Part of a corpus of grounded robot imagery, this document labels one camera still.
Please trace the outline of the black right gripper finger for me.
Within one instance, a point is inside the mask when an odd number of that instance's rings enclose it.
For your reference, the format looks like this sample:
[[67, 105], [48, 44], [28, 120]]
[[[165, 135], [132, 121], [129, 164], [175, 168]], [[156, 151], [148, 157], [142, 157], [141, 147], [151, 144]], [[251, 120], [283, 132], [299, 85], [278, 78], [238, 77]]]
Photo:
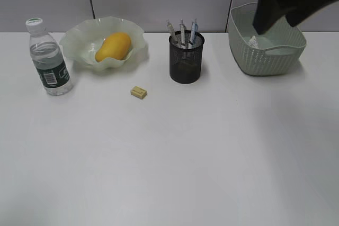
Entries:
[[330, 0], [306, 0], [299, 3], [296, 9], [286, 14], [286, 20], [291, 27], [299, 25], [301, 22], [331, 4]]
[[258, 0], [253, 27], [257, 34], [264, 34], [290, 11], [291, 0]]

